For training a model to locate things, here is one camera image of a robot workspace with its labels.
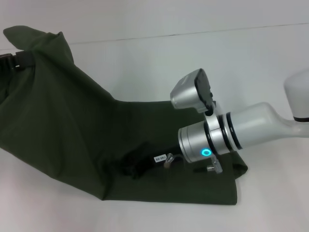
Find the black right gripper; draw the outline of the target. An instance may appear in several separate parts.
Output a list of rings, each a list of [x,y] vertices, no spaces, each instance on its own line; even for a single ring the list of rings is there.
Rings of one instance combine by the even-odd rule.
[[[183,154],[179,145],[164,147],[152,152],[149,148],[148,143],[142,143],[125,154],[121,159],[122,174],[132,179],[138,179],[153,168],[169,169],[173,163],[183,161]]]

